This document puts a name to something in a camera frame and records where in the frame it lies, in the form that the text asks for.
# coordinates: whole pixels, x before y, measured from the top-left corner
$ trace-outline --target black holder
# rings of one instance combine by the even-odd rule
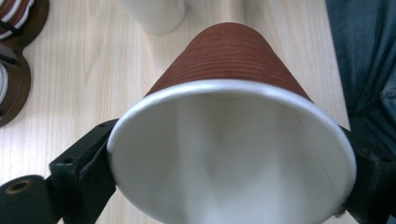
[[[0,223],[94,223],[116,184],[107,164],[106,143],[116,124],[104,122],[49,164],[51,175],[27,175],[0,188]],[[396,215],[396,156],[343,128],[353,147],[357,178],[339,214],[360,224],[386,223]]]

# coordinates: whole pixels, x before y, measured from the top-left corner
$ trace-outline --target brown paper cup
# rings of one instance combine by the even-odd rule
[[[336,123],[236,23],[198,34],[107,149],[125,197],[163,223],[320,223],[356,174]]]

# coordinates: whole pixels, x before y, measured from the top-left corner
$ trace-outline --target cup rim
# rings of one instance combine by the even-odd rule
[[[336,122],[330,118],[325,112],[319,109],[316,105],[314,105],[309,100],[304,97],[292,92],[281,89],[279,87],[275,87],[272,85],[255,82],[255,81],[247,81],[240,79],[205,79],[205,80],[197,80],[186,82],[182,84],[178,84],[160,91],[156,91],[139,102],[133,105],[116,123],[113,131],[111,132],[108,142],[107,142],[107,153],[110,155],[108,157],[110,170],[115,177],[117,185],[122,181],[117,177],[117,171],[115,171],[114,164],[112,161],[111,153],[115,149],[115,145],[117,143],[117,138],[120,134],[122,134],[122,130],[124,125],[128,125],[128,121],[133,119],[135,115],[145,111],[147,108],[152,107],[154,105],[161,104],[166,101],[176,100],[181,96],[195,95],[195,94],[203,94],[203,93],[234,93],[238,92],[246,95],[255,95],[260,97],[265,97],[266,99],[274,100],[282,105],[290,106],[291,108],[298,110],[300,112],[306,113],[309,116],[315,118],[315,120],[319,121],[321,125],[325,126],[329,132],[332,134],[332,137],[336,139],[336,141],[342,146],[344,150],[344,156],[348,161],[345,170],[345,174],[347,176],[346,184],[343,192],[341,192],[340,202],[339,204],[333,204],[333,206],[342,205],[342,203],[347,199],[350,192],[353,189],[356,180],[356,172],[357,166],[355,161],[355,155],[352,150],[347,137],[341,130],[341,128],[336,124]],[[139,207],[138,204],[134,203],[133,200],[128,200]],[[149,211],[145,211],[139,207],[142,211],[147,214],[150,214],[152,217],[156,217],[155,214],[152,214]],[[335,207],[329,208],[329,216],[332,216],[335,212],[333,209]]]

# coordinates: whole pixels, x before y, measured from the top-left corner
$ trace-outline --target wooden table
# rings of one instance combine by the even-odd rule
[[[0,128],[0,184],[48,176],[54,158],[98,123],[119,118],[198,33],[223,21],[261,32],[315,104],[348,128],[324,1],[186,0],[186,6],[176,30],[150,35],[115,0],[50,1],[44,30],[24,52],[30,96]],[[118,191],[98,222],[158,223]],[[345,215],[326,223],[356,222]]]

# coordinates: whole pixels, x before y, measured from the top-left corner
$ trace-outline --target dark fabric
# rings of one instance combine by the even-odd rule
[[[396,1],[326,5],[351,131],[396,154]]]

